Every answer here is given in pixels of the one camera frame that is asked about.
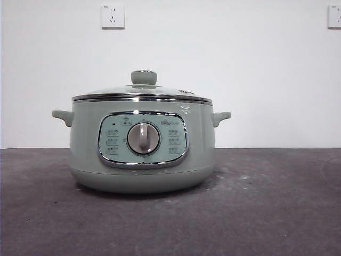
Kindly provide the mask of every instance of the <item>button label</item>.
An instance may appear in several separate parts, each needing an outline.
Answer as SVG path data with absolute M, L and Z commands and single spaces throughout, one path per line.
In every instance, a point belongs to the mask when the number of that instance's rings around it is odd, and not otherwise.
M 108 155 L 118 155 L 118 147 L 107 148 Z
M 108 145 L 108 146 L 111 146 L 111 145 L 118 145 L 118 138 L 108 139 L 108 140 L 107 140 L 107 145 Z
M 179 140 L 179 138 L 169 138 L 168 144 L 169 145 L 180 145 L 180 140 Z
M 131 126 L 132 121 L 129 119 L 129 117 L 124 117 L 123 120 L 121 121 L 121 125 L 123 126 Z
M 177 129 L 168 130 L 168 136 L 170 136 L 170 137 L 179 137 L 180 136 L 180 131 L 178 131 Z
M 112 137 L 112 136 L 118 136 L 118 130 L 108 130 L 107 131 L 107 136 Z
M 170 155 L 172 155 L 172 154 L 179 154 L 178 148 L 177 148 L 177 147 L 169 148 L 169 149 L 168 149 L 168 153 L 169 153 Z

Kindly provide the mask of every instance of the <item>glass lid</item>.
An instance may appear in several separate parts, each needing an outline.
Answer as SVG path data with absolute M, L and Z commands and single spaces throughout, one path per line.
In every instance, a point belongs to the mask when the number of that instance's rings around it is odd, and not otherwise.
M 192 92 L 166 88 L 156 85 L 157 74 L 149 70 L 132 72 L 131 85 L 98 90 L 88 94 L 75 96 L 73 101 L 78 100 L 110 100 L 118 99 L 169 99 L 212 102 L 211 99 L 202 98 Z

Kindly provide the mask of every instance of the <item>stainless steel rim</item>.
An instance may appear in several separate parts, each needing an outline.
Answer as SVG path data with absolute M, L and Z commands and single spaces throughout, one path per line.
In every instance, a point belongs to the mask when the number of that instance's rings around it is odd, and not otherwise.
M 101 102 L 101 101 L 129 101 L 129 102 L 180 102 L 180 103 L 194 103 L 213 106 L 212 102 L 199 101 L 199 100 L 180 100 L 180 99 L 158 99 L 158 98 L 102 98 L 102 99 L 84 99 L 74 100 L 74 103 L 82 102 Z
M 151 70 L 146 70 L 146 69 L 140 69 L 140 70 L 135 70 L 133 72 L 146 72 L 146 73 L 155 73 L 154 71 L 151 71 Z
M 167 95 L 167 94 L 129 94 L 129 93 L 100 93 L 100 94 L 86 94 L 79 95 L 72 98 L 73 101 L 78 100 L 100 100 L 100 99 L 174 99 L 174 100 L 188 100 L 188 101 L 202 101 L 212 103 L 211 99 L 186 96 L 186 95 Z

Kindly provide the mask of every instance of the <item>lid knob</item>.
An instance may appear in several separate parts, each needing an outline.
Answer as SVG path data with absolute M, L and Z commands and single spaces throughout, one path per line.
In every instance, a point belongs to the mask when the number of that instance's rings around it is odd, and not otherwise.
M 152 84 L 155 85 L 157 74 L 150 70 L 137 70 L 132 72 L 133 84 Z

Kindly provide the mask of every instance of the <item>lid rim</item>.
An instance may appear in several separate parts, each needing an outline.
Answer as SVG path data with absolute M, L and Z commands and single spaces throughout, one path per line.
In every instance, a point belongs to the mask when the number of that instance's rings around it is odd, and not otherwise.
M 204 101 L 212 103 L 211 99 L 176 95 L 176 94 L 144 94 L 144 93 L 96 93 L 96 94 L 84 94 L 72 97 L 72 101 L 77 100 L 93 100 L 93 99 L 124 99 L 124 98 L 143 98 L 143 99 L 175 99 L 175 100 L 189 100 L 189 101 Z

